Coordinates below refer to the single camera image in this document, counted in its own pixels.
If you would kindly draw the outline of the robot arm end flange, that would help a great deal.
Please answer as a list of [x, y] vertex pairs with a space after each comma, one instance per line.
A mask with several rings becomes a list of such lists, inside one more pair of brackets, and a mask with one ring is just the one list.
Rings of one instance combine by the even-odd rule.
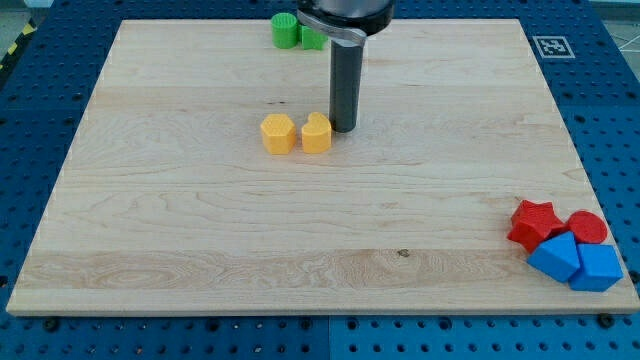
[[297, 0], [297, 18], [341, 46], [363, 47], [394, 15], [394, 0]]

